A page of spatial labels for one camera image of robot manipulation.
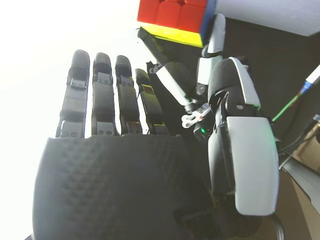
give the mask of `dark floor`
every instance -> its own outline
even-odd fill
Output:
[[[175,62],[190,69],[196,83],[201,49],[164,40],[158,41]],[[306,77],[320,64],[320,33],[310,37],[276,30],[252,23],[227,19],[224,57],[247,56],[252,80],[265,116],[274,117],[304,84]],[[161,103],[165,122],[171,134],[182,134],[192,157],[203,161],[207,150],[194,139],[191,129],[181,127],[184,109],[163,87],[159,79],[151,83]],[[282,115],[274,126],[276,137],[289,143],[316,114],[320,114],[320,84]]]

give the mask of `colorful puzzle cube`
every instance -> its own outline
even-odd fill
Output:
[[[137,20],[157,38],[203,47],[217,0],[140,0]]]

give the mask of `green cable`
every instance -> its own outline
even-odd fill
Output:
[[[282,110],[272,119],[272,122],[275,122],[278,118],[280,118],[280,116],[288,109],[290,108],[290,106],[297,101],[297,99],[300,97],[300,95],[296,95],[294,96],[294,98],[292,98],[292,100],[290,102],[288,102],[287,105],[284,106],[284,108],[282,108]]]

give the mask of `white clip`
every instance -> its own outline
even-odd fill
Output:
[[[195,110],[191,115],[183,115],[181,117],[182,127],[185,129],[190,128],[192,125],[201,122],[205,115],[211,111],[208,103],[203,104],[197,110]]]

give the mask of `yellow cube face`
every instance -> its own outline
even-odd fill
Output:
[[[141,27],[155,37],[175,43],[186,44],[203,48],[201,35],[196,32],[184,31],[167,26],[159,26],[151,23],[141,22]]]

